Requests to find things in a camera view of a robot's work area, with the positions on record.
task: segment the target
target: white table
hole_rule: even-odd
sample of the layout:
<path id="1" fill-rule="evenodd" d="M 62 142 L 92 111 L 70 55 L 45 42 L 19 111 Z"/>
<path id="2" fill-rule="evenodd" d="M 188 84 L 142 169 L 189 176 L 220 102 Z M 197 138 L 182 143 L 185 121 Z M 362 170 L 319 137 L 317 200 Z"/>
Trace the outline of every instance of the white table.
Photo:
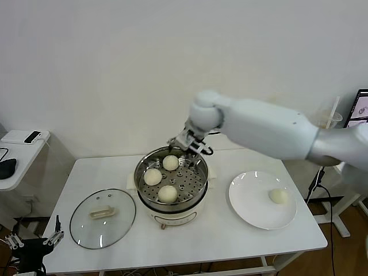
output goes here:
<path id="1" fill-rule="evenodd" d="M 30 165 L 33 163 L 37 155 L 40 153 L 42 147 L 46 143 L 50 137 L 50 133 L 48 131 L 42 131 L 40 139 L 36 141 L 32 145 L 25 144 L 10 144 L 10 143 L 2 143 L 0 142 L 1 148 L 9 149 L 7 155 L 3 158 L 3 160 L 16 158 L 16 171 L 15 173 L 7 178 L 0 180 L 0 191 L 10 191 L 15 189 L 18 184 L 21 182 L 25 173 L 28 171 Z M 3 155 L 5 151 L 0 149 L 0 157 Z"/>
<path id="2" fill-rule="evenodd" d="M 21 182 L 22 178 L 28 171 L 30 165 L 33 163 L 37 155 L 40 153 L 41 149 L 43 148 L 46 141 L 49 139 L 50 133 L 48 131 L 42 131 L 42 135 L 40 139 L 36 141 L 32 145 L 25 145 L 25 144 L 10 144 L 10 143 L 2 143 L 0 142 L 1 148 L 7 148 L 9 152 L 4 156 L 3 161 L 11 158 L 17 159 L 16 164 L 16 171 L 14 174 L 7 178 L 0 180 L 0 192 L 2 191 L 11 191 L 15 189 L 19 183 Z M 5 153 L 4 149 L 0 149 L 0 157 Z M 8 194 L 7 196 L 12 196 L 14 202 L 18 201 L 19 203 L 22 201 L 21 198 L 17 198 L 16 195 Z M 5 206 L 0 206 L 0 224 L 4 225 L 7 229 L 12 229 L 15 225 L 16 220 L 10 217 L 6 211 Z M 20 236 L 23 238 L 35 238 L 36 235 L 28 231 L 22 225 L 20 226 Z"/>
<path id="3" fill-rule="evenodd" d="M 327 241 L 280 160 L 248 149 L 215 151 L 206 160 L 217 173 L 214 188 L 206 195 L 205 209 L 193 222 L 161 230 L 149 218 L 133 191 L 137 215 L 132 228 L 120 241 L 101 250 L 87 250 L 71 238 L 69 223 L 78 204 L 95 191 L 126 190 L 126 179 L 142 156 L 79 159 L 55 206 L 44 236 L 55 227 L 60 215 L 65 237 L 46 256 L 50 274 L 121 270 L 188 263 L 253 258 L 262 256 L 263 267 L 222 272 L 221 275 L 248 275 L 278 271 L 303 251 L 327 246 Z M 228 188 L 244 171 L 263 170 L 284 180 L 298 205 L 295 219 L 284 229 L 262 230 L 243 221 L 231 208 Z M 278 256 L 268 265 L 264 256 Z"/>

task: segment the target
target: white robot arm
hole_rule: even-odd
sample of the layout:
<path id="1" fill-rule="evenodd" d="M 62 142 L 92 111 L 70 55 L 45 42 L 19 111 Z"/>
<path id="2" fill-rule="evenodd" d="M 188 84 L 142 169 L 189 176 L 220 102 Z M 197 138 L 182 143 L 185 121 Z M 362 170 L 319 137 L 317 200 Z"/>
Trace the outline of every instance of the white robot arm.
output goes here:
<path id="1" fill-rule="evenodd" d="M 169 144 L 211 154 L 203 139 L 214 129 L 231 141 L 272 158 L 307 159 L 321 166 L 346 162 L 349 171 L 358 170 L 368 179 L 367 124 L 348 129 L 319 129 L 295 110 L 203 91 L 190 107 L 184 130 Z"/>

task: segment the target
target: computer mouse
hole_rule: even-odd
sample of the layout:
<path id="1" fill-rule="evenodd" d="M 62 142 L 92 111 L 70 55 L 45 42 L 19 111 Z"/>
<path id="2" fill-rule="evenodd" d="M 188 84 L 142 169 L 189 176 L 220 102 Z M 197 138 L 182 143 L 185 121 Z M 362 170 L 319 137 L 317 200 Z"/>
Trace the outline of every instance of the computer mouse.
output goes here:
<path id="1" fill-rule="evenodd" d="M 16 171 L 17 160 L 11 158 L 0 162 L 0 179 L 11 177 Z"/>

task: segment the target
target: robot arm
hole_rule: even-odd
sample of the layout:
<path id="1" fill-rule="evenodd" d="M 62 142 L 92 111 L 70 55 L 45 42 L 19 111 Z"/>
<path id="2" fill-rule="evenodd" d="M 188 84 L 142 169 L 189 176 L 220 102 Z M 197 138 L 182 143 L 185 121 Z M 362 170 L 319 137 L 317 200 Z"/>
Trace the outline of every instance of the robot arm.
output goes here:
<path id="1" fill-rule="evenodd" d="M 5 236 L 12 255 L 19 259 L 17 276 L 46 276 L 43 257 L 50 254 L 64 238 L 59 216 L 56 216 L 55 231 L 49 238 L 22 240 L 18 237 L 19 226 L 20 221 L 14 226 L 11 234 Z"/>
<path id="2" fill-rule="evenodd" d="M 319 129 L 295 110 L 251 99 L 235 100 L 214 91 L 197 95 L 185 129 L 169 144 L 211 154 L 203 139 L 214 129 L 272 158 L 308 159 L 322 166 L 344 161 L 368 171 L 368 125 Z"/>

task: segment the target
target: lid handle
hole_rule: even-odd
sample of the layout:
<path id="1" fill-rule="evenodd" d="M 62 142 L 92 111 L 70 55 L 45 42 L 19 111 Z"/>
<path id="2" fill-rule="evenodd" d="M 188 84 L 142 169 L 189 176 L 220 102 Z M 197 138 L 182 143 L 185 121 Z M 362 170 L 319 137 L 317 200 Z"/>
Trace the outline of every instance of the lid handle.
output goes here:
<path id="1" fill-rule="evenodd" d="M 89 217 L 92 220 L 100 219 L 102 217 L 110 217 L 116 213 L 115 208 L 110 207 L 110 205 L 103 205 L 96 208 L 93 208 L 90 213 Z"/>

